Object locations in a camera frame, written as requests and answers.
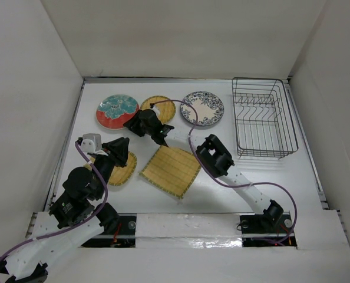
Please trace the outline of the red and teal floral plate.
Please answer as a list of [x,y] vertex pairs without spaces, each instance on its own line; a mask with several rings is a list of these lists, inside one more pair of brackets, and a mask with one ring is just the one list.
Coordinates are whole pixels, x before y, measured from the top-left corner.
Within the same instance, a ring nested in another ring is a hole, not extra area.
[[139,109],[140,106],[133,97],[115,94],[98,105],[95,116],[101,126],[119,130],[124,128],[124,123],[133,118]]

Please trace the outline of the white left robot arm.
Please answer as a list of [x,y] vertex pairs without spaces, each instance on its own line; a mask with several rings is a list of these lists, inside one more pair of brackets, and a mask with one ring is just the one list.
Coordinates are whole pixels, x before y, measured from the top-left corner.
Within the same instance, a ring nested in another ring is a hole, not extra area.
[[130,140],[103,143],[99,134],[84,134],[75,148],[87,162],[70,171],[64,192],[44,215],[46,220],[26,241],[0,256],[0,274],[8,282],[44,282],[67,252],[101,233],[119,230],[120,216],[107,202],[107,183],[116,167],[126,167]]

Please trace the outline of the square bamboo mat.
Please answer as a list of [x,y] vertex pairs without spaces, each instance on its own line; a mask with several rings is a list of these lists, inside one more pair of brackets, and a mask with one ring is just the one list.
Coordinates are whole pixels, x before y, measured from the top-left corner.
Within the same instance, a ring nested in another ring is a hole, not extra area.
[[169,195],[182,199],[200,169],[201,165],[192,153],[160,146],[139,175]]

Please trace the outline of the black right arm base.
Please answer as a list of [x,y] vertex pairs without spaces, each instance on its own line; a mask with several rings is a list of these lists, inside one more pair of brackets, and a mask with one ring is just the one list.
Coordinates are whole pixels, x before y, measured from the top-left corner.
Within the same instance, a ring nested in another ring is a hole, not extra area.
[[292,232],[286,237],[293,225],[289,212],[285,212],[279,223],[274,228],[266,229],[260,222],[260,215],[240,215],[236,229],[241,232],[242,245],[244,248],[261,248],[269,246],[297,246],[295,234]]

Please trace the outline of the blue and white floral plate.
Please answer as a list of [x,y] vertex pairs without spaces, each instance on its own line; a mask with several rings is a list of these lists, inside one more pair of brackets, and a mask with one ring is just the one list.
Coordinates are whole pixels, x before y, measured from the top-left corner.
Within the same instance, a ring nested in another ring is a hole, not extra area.
[[191,124],[197,120],[198,126],[212,126],[224,115],[222,100],[208,91],[195,91],[185,96],[180,105],[181,115]]

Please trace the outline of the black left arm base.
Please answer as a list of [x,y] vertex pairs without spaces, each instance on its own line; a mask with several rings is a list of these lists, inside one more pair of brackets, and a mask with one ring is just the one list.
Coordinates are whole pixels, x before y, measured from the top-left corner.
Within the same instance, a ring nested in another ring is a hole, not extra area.
[[120,215],[120,224],[112,232],[103,232],[81,246],[83,248],[134,248],[136,246],[136,214]]

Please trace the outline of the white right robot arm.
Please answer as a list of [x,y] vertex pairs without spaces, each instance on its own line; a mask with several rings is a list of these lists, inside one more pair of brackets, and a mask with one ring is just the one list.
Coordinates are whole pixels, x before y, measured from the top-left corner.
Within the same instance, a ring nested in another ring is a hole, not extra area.
[[190,149],[196,155],[207,174],[222,185],[232,186],[233,190],[259,216],[260,228],[271,232],[280,225],[283,208],[276,201],[262,193],[235,167],[233,158],[220,139],[210,134],[207,137],[192,136],[163,124],[151,109],[139,110],[124,127],[143,137],[148,135],[161,146],[174,146]]

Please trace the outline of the rounded bamboo tray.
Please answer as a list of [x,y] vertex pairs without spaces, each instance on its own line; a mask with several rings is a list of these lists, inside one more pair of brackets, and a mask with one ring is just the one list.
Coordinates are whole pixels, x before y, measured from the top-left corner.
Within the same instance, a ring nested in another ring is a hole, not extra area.
[[[97,157],[103,156],[107,158],[107,161],[110,160],[109,157],[105,155],[97,154],[96,156]],[[86,157],[90,160],[91,163],[95,162],[96,157],[90,156],[90,155],[86,155]],[[135,156],[134,153],[128,152],[126,166],[125,167],[114,166],[113,171],[111,172],[109,180],[107,182],[107,185],[122,186],[129,180],[130,177],[132,177],[136,169],[136,166],[137,166],[137,157]],[[86,162],[84,164],[84,167],[91,172],[93,171],[89,162]],[[92,173],[92,180],[96,181],[97,183],[100,183],[100,179],[95,173]]]

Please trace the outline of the round bamboo tray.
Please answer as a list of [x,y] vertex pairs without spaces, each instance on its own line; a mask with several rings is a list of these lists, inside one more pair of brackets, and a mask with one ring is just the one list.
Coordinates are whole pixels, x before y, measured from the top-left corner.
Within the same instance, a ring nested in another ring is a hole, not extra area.
[[152,96],[144,100],[140,106],[141,110],[150,108],[150,103],[154,103],[160,110],[160,115],[157,115],[159,120],[165,124],[173,119],[176,113],[176,106],[172,101],[169,101],[168,97],[165,96]]

